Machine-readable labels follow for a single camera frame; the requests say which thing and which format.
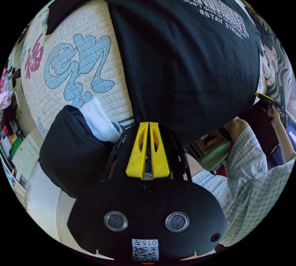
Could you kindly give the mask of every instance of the white label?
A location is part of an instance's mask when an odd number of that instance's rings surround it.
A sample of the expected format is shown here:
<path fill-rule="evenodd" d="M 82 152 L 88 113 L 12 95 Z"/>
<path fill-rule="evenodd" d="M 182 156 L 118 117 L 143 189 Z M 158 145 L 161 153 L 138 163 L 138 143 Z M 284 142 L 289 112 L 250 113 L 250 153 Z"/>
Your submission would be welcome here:
<path fill-rule="evenodd" d="M 158 261 L 157 239 L 132 239 L 134 261 Z"/>

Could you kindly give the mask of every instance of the green cushion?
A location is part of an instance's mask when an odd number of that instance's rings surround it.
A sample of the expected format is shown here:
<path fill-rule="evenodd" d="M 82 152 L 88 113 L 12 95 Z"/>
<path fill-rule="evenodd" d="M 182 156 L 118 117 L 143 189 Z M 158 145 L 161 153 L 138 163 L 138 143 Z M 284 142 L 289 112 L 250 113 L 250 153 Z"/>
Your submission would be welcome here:
<path fill-rule="evenodd" d="M 198 160 L 198 163 L 207 171 L 215 169 L 227 156 L 231 143 L 226 141 L 212 149 Z"/>

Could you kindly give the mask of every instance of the pink cloth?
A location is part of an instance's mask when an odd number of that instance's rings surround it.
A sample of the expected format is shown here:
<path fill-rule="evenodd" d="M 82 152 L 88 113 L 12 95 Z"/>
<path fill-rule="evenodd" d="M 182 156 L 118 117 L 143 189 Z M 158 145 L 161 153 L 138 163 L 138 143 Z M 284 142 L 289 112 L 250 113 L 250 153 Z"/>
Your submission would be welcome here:
<path fill-rule="evenodd" d="M 0 93 L 0 110 L 6 109 L 11 104 L 12 91 L 4 91 Z"/>

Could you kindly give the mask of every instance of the white quilted mattress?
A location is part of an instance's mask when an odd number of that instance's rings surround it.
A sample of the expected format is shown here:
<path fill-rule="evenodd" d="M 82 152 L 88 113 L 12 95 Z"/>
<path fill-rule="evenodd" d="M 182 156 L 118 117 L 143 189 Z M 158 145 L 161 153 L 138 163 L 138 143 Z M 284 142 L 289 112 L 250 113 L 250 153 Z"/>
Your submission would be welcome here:
<path fill-rule="evenodd" d="M 96 96 L 119 132 L 133 123 L 123 66 L 104 0 L 92 0 L 46 36 L 48 8 L 32 21 L 21 65 L 23 91 L 43 136 L 65 105 Z"/>

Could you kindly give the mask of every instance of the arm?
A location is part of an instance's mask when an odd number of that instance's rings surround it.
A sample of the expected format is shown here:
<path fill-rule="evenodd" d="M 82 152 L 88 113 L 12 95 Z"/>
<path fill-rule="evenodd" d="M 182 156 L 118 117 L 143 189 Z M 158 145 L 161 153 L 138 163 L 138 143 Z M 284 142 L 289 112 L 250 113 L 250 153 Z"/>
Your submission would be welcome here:
<path fill-rule="evenodd" d="M 272 108 L 268 109 L 268 116 L 272 117 L 271 124 L 281 146 L 282 157 L 285 164 L 296 157 L 296 152 L 293 150 L 290 139 L 286 133 L 283 124 L 281 123 L 278 110 L 274 105 L 272 106 Z"/>
<path fill-rule="evenodd" d="M 203 171 L 204 169 L 201 167 L 201 165 L 189 154 L 186 154 L 188 165 L 191 173 L 191 177 L 195 176 L 199 172 Z M 184 174 L 184 180 L 187 180 L 187 175 Z"/>
<path fill-rule="evenodd" d="M 239 138 L 241 133 L 249 126 L 249 124 L 239 117 L 235 117 L 230 120 L 223 127 L 229 132 L 231 140 L 233 143 Z"/>

